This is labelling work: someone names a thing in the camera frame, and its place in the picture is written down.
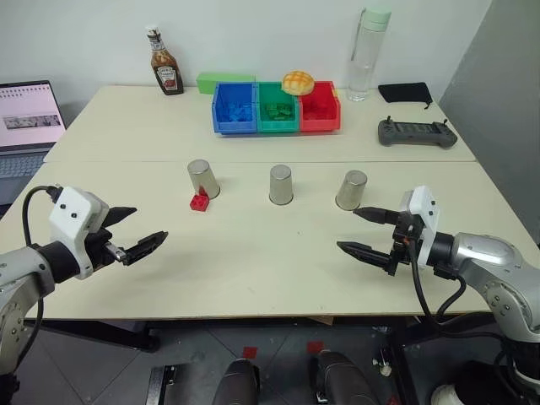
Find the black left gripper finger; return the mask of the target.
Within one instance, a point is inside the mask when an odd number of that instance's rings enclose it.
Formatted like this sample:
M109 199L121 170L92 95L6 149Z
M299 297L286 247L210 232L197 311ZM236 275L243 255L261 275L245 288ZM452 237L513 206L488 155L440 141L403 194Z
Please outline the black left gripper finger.
M167 231L159 231L139 240L135 246L124 251L125 255L121 260L122 264L130 266L149 256L164 243L168 235Z
M133 213L136 213L137 209L132 207L113 207L110 208L105 219L103 221L103 228L109 228L114 224L118 224L125 218Z

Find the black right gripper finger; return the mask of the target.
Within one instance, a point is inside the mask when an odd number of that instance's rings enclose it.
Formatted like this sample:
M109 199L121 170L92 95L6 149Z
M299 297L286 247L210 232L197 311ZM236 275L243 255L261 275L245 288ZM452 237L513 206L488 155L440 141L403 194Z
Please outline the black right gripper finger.
M399 218L399 212L397 211L375 207L356 208L353 213L362 219L377 224L396 224Z
M338 241L337 246L356 260L375 267L385 268L390 262L390 256L388 254L375 251L371 246L359 242Z

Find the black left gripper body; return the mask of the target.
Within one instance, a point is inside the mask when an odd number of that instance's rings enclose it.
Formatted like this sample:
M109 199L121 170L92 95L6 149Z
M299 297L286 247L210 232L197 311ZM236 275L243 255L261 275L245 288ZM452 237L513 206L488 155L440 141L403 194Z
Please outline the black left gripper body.
M85 250L92 263L93 271L97 272L113 262L127 264L127 254L121 248L111 243L112 233L106 229L99 229L89 233L85 238Z

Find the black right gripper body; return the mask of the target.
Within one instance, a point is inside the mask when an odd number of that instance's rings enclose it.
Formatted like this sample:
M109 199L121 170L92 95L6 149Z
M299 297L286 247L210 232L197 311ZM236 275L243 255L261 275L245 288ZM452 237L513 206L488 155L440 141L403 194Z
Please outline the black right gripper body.
M394 224L395 228L392 233L393 244L386 272L394 276L399 263L408 265L418 258L418 245L422 245L419 240L424 230L424 221L417 214L392 212L390 224Z

